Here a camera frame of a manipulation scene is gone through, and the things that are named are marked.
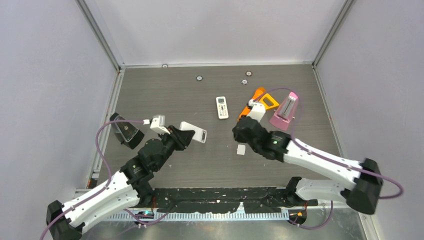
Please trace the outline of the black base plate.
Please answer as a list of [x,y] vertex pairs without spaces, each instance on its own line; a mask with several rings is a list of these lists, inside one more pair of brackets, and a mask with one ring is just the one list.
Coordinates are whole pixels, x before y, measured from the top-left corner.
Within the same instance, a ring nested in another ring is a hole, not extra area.
[[248,214],[278,213],[282,208],[318,205],[316,199],[286,195],[281,187],[156,188],[141,200],[140,208],[155,207],[161,213],[234,213],[240,206]]

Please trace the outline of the transparent black metronome cover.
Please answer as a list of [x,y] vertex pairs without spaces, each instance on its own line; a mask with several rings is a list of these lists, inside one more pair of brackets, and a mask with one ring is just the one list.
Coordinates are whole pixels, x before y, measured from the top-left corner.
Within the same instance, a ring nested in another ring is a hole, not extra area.
[[135,149],[143,140],[145,134],[129,122],[114,122],[111,124],[114,135],[121,145]]

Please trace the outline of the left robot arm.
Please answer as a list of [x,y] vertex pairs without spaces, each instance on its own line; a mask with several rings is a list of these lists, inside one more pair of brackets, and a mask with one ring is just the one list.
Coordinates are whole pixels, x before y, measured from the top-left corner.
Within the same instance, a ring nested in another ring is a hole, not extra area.
[[54,240],[79,240],[97,223],[121,210],[137,205],[148,207],[155,192],[149,181],[175,151],[185,150],[196,130],[180,130],[173,125],[160,138],[148,140],[137,155],[128,160],[107,181],[85,194],[47,207],[45,233]]

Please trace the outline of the pink metronome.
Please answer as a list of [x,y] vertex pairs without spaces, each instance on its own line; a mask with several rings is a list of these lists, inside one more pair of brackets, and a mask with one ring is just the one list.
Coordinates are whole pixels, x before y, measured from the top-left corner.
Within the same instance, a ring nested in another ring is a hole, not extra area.
[[275,110],[269,123],[283,131],[287,131],[292,120],[295,119],[295,113],[299,104],[298,95],[290,92],[284,101]]

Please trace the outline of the white battery cover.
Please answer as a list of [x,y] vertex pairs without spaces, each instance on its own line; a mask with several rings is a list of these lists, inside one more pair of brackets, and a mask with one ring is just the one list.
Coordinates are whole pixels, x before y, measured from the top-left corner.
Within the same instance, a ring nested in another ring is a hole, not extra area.
[[236,154],[244,156],[246,153],[246,146],[244,144],[238,144],[236,148]]

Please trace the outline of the yellow triangle ruler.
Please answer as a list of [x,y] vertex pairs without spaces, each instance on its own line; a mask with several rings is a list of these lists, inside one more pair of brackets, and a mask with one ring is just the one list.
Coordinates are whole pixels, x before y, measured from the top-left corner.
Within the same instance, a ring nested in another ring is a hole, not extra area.
[[280,106],[279,102],[275,100],[269,93],[264,94],[259,102],[264,106],[265,110],[273,110]]

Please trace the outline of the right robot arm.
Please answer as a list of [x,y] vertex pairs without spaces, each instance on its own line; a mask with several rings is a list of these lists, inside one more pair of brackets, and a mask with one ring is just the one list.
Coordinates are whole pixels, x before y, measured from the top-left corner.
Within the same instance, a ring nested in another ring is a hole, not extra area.
[[236,142],[249,145],[268,160],[297,165],[327,177],[326,180],[292,177],[285,187],[285,198],[291,205],[326,200],[345,203],[367,215],[376,212],[384,183],[376,161],[335,156],[308,146],[286,132],[268,131],[251,117],[239,120],[232,133]]

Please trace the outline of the white beige remote control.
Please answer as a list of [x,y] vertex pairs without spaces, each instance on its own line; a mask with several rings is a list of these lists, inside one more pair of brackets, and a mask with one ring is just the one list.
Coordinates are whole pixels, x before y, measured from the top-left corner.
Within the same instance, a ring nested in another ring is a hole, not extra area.
[[215,98],[217,115],[220,120],[226,120],[229,118],[229,112],[227,108],[227,101],[225,96],[218,96]]

